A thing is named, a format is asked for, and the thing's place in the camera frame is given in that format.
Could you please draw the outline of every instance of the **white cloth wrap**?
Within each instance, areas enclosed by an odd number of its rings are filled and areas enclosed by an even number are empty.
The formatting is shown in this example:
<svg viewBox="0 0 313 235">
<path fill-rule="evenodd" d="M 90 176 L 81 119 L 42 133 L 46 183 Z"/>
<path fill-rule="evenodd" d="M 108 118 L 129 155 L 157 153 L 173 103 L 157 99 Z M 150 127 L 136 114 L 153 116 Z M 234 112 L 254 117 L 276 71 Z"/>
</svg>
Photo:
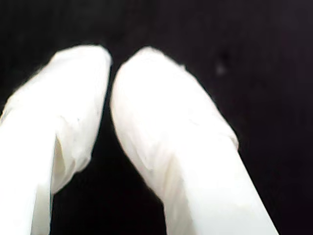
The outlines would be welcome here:
<svg viewBox="0 0 313 235">
<path fill-rule="evenodd" d="M 8 99 L 0 119 L 0 234 L 49 234 L 50 196 L 90 161 L 110 67 L 101 46 L 66 49 Z"/>
<path fill-rule="evenodd" d="M 146 47 L 119 69 L 119 142 L 164 203 L 168 235 L 277 235 L 233 130 L 195 77 Z"/>
</svg>

